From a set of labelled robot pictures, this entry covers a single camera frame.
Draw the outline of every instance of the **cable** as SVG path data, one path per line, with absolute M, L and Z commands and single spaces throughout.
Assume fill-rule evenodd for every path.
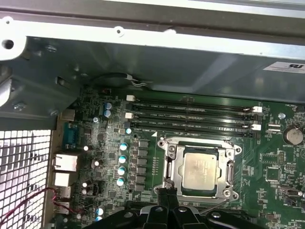
M 223 201 L 223 202 L 221 202 L 221 203 L 219 203 L 219 204 L 216 204 L 216 205 L 213 206 L 213 207 L 207 208 L 207 209 L 205 209 L 205 210 L 199 212 L 199 215 L 203 215 L 203 214 L 206 213 L 206 212 L 212 211 L 213 209 L 220 207 L 221 205 L 227 203 L 228 201 L 229 201 L 229 200 L 226 199 L 225 201 Z
M 40 193 L 43 193 L 47 190 L 51 190 L 53 193 L 54 193 L 54 196 L 52 197 L 52 203 L 58 207 L 62 207 L 64 209 L 67 209 L 68 211 L 72 212 L 72 213 L 76 213 L 77 211 L 74 211 L 73 209 L 71 208 L 68 208 L 62 204 L 58 204 L 55 202 L 55 199 L 56 199 L 56 189 L 52 188 L 52 187 L 46 187 L 44 189 L 42 189 L 41 191 L 39 192 L 36 192 L 35 194 L 29 196 L 28 198 L 24 199 L 23 201 L 20 202 L 19 205 L 17 205 L 14 209 L 10 210 L 8 213 L 6 213 L 3 217 L 3 219 L 1 219 L 0 221 L 0 228 L 2 227 L 2 225 L 5 223 L 5 220 L 8 219 L 10 217 L 10 215 L 12 215 L 18 208 L 20 208 L 22 205 L 26 204 L 30 199 L 38 196 Z

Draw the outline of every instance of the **chip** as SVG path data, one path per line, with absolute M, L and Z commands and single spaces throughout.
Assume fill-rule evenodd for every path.
M 110 198 L 115 198 L 116 197 L 116 191 L 109 191 L 109 195 Z
M 138 174 L 146 174 L 146 168 L 144 167 L 137 167 Z
M 139 192 L 143 192 L 144 191 L 144 185 L 142 184 L 136 184 L 135 185 L 135 190 L 139 191 Z
M 280 177 L 280 169 L 276 167 L 267 167 L 266 181 L 278 181 Z
M 115 159 L 115 153 L 109 153 L 109 158 L 110 159 Z
M 182 186 L 193 190 L 214 190 L 216 168 L 216 155 L 186 153 Z
M 139 142 L 140 148 L 148 148 L 148 141 L 140 141 Z
M 147 164 L 147 160 L 144 158 L 138 158 L 138 164 L 144 166 Z
M 136 180 L 137 183 L 144 183 L 145 182 L 145 177 L 143 176 L 137 176 Z
M 99 141 L 104 140 L 104 135 L 102 135 L 102 134 L 97 135 L 97 140 L 99 140 Z

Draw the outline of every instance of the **mounting hole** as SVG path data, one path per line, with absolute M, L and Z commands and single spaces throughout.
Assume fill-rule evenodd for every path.
M 2 47 L 5 49 L 12 49 L 14 47 L 14 42 L 12 40 L 4 40 L 2 41 Z

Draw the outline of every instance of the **integrated circuit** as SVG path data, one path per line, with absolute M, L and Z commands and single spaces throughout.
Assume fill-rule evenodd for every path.
M 277 167 L 267 167 L 266 181 L 278 181 L 280 178 L 280 169 Z

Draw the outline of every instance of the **screw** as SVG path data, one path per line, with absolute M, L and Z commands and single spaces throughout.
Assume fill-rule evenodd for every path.
M 50 116 L 56 116 L 56 115 L 58 115 L 58 110 L 51 111 Z
M 163 211 L 163 208 L 162 207 L 158 207 L 158 208 L 156 208 L 156 210 L 155 211 Z
M 171 153 L 175 152 L 175 150 L 176 150 L 176 147 L 174 147 L 174 146 L 170 146 L 168 148 L 168 151 L 170 151 Z
M 15 111 L 22 111 L 24 108 L 26 108 L 27 105 L 25 103 L 17 103 L 14 105 Z
M 186 209 L 185 207 L 180 207 L 180 208 L 178 208 L 178 210 L 179 210 L 180 212 L 186 212 L 186 211 L 187 211 L 187 209 Z
M 214 217 L 214 218 L 220 218 L 220 214 L 218 213 L 218 212 L 213 212 L 212 213 L 212 216 Z
M 224 191 L 224 196 L 229 197 L 231 195 L 231 191 L 230 190 L 225 190 Z
M 286 115 L 284 113 L 279 113 L 278 118 L 279 119 L 284 119 L 284 118 L 286 118 Z
M 131 216 L 133 216 L 133 214 L 131 212 L 127 212 L 124 217 L 125 218 L 130 218 Z
M 56 47 L 50 44 L 46 46 L 46 50 L 48 50 L 49 52 L 57 52 Z
M 98 123 L 98 122 L 99 122 L 99 118 L 98 118 L 98 117 L 94 117 L 94 118 L 93 118 L 93 122 L 94 122 L 94 123 Z

